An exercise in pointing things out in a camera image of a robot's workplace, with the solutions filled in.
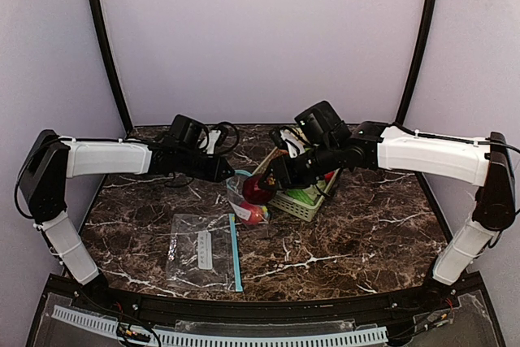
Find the clear zip bag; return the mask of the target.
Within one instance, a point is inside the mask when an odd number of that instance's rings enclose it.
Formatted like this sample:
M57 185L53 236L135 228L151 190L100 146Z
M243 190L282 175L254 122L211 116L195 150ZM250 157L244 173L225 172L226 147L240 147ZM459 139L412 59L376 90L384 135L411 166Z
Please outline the clear zip bag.
M235 215L175 214L166 282L188 290L243 292Z
M227 201L230 204L232 211L236 217L236 220L246 227L260 227L267 226L269 223L270 214L268 216L268 220L266 223L260 223L258 225L248 225L245 224L241 218L239 217L241 209L240 204L245 201L242 196L242 187L245 180L251 177L251 174L245 170L235 170L235 175L226 180L226 189L227 189Z

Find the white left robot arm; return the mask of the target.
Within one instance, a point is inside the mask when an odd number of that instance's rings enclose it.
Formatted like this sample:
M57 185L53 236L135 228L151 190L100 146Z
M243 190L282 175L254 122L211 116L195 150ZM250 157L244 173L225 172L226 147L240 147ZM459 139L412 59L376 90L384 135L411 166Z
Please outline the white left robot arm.
M98 190L109 175L165 176L222 183L234 174L219 144L225 136L218 124L209 129L185 115L153 139L88 138L42 130L15 179L13 201L18 213L32 221L54 258L82 287L105 283L69 215L69 186L91 184Z

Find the dark red apple toy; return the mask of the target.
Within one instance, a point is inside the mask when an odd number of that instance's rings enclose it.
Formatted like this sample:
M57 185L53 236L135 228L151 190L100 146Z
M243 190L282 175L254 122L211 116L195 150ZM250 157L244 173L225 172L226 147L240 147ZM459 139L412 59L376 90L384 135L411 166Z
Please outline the dark red apple toy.
M274 189L264 189L260 186L262 174L249 177L243 183L242 196L250 204L265 205L271 201L276 191Z

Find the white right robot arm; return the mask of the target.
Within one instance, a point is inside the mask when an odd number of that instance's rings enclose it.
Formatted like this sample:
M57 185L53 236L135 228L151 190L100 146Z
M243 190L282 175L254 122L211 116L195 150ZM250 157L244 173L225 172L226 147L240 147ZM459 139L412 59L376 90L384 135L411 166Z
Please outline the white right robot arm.
M354 130L332 105L321 101L296 116L310 148L296 157L272 159L258 185L267 191L305 189L339 169L384 169L427 173L477 187L475 209L441 252L433 280L454 284L488 242L516 216L515 178L504 136L451 137L365 121Z

